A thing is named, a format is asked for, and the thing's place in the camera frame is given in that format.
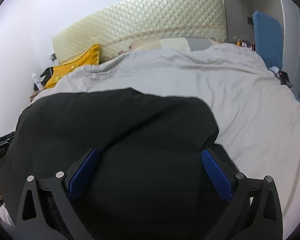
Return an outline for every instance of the chair backrest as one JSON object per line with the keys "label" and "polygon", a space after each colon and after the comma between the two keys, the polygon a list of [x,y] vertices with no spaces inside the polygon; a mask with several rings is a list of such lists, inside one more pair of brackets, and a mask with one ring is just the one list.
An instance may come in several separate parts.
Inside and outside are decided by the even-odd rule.
{"label": "chair backrest", "polygon": [[260,11],[252,15],[256,52],[267,67],[282,67],[283,39],[280,23]]}

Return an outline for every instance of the wall outlet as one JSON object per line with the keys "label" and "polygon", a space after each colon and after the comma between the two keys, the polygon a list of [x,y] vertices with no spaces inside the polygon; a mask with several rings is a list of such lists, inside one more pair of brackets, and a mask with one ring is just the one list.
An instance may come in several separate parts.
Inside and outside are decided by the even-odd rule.
{"label": "wall outlet", "polygon": [[50,60],[52,61],[55,61],[57,59],[57,56],[55,53],[53,53],[51,56],[50,56]]}
{"label": "wall outlet", "polygon": [[253,26],[253,19],[252,19],[252,17],[248,17],[248,24]]}

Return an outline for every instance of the black cloth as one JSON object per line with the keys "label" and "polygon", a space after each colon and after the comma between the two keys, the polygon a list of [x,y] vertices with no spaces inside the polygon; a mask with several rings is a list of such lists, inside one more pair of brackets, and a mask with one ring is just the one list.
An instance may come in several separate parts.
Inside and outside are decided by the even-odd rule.
{"label": "black cloth", "polygon": [[217,135],[212,112],[197,98],[133,89],[51,95],[19,118],[0,160],[2,195],[16,223],[29,175],[51,178],[93,147],[100,164],[74,206],[98,239],[201,239],[227,205],[201,151],[212,148],[237,170],[214,144]]}

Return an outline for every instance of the white cabinet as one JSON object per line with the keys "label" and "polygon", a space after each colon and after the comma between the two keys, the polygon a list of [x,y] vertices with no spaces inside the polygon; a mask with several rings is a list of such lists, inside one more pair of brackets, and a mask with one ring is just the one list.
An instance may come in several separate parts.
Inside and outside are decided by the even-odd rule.
{"label": "white cabinet", "polygon": [[281,0],[283,12],[282,70],[293,84],[292,92],[300,92],[300,8],[292,0]]}

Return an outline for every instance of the bottle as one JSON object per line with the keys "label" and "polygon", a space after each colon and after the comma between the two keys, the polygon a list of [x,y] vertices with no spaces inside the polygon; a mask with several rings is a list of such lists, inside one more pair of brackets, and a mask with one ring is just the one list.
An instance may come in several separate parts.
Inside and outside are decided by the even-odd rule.
{"label": "bottle", "polygon": [[40,91],[43,90],[43,86],[42,86],[42,84],[41,84],[41,82],[40,82],[40,80],[39,80],[37,74],[36,74],[36,73],[32,73],[32,77],[33,77],[34,83],[35,83],[35,85],[37,86],[37,88],[38,88]]}

